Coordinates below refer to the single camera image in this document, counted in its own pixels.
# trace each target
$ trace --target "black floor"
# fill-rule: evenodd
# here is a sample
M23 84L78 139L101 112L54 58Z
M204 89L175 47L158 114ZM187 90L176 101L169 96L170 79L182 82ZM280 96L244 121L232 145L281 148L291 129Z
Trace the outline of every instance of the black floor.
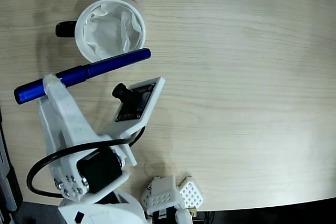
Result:
M333 198L290 206L217 211L212 224L336 223L335 212L336 198ZM204 219L204 215L198 213L197 219ZM56 206L29 202L22 204L14 219L17 224L65 224Z

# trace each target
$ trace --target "robotic arm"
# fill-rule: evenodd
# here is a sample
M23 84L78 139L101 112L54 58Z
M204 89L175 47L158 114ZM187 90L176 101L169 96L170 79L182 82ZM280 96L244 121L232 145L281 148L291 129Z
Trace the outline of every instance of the robotic arm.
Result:
M59 197L64 198L59 210L67 223L192 223L186 207L199 207L203 197L191 178L177 187L174 176L156 177L141 203L117 190L130 176L125 167L137 164L130 145L148 123L164 82L159 77L129 88L117 85L112 95L122 103L110 127L97 135L60 80L51 74L43 79L46 96L37 104L48 155L82 144L114 143L55 158L49 164Z

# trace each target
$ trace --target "black mug handle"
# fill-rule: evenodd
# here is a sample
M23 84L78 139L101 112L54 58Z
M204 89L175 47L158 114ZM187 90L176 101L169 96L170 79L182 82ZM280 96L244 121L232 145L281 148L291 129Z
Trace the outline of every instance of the black mug handle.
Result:
M63 21L56 25L55 33L60 38L74 38L77 21Z

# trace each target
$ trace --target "screw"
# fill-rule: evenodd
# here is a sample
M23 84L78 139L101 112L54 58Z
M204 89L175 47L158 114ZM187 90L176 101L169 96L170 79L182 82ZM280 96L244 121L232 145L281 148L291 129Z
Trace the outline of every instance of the screw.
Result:
M55 186L56 186L56 188L58 189L58 190L61 190L62 189L62 187L63 187L63 182L62 181L60 181L60 182L58 182Z
M64 194L66 195L66 196L70 196L70 193L68 192L68 190L67 189L64 189Z

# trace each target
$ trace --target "white 3d-printed part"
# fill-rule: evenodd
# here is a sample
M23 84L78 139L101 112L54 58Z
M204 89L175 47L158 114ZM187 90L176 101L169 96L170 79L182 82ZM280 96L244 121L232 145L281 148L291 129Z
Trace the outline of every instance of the white 3d-printed part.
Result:
M201 206L204 201L203 195L192 177L186 177L186 179L180 184L179 189L186 208L199 208Z

